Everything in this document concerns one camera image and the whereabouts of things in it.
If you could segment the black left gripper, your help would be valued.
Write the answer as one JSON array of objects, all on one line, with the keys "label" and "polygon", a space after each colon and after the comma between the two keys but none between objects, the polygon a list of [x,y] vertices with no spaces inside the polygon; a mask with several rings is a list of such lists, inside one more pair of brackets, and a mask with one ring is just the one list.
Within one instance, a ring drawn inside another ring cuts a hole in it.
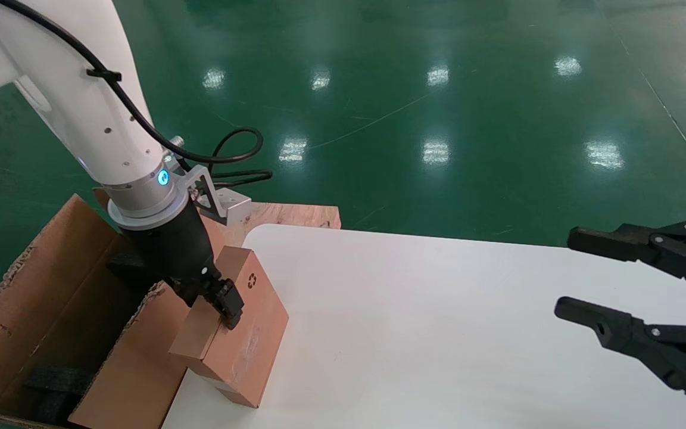
[{"label": "black left gripper", "polygon": [[179,281],[177,295],[187,305],[194,308],[203,301],[219,313],[227,329],[238,326],[244,301],[233,280],[220,277],[210,236],[195,206],[185,206],[161,226],[121,231],[145,267],[165,280]]}]

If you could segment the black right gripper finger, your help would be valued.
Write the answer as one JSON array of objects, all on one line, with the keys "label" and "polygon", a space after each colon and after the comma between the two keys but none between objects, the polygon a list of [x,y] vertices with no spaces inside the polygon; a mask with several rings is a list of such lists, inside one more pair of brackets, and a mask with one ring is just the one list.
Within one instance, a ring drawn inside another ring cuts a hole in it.
[{"label": "black right gripper finger", "polygon": [[686,394],[686,325],[645,324],[620,310],[561,297],[556,317],[594,331],[602,348],[637,359],[667,388]]},{"label": "black right gripper finger", "polygon": [[651,228],[622,223],[612,232],[575,227],[570,250],[623,262],[643,262],[686,280],[686,222]]}]

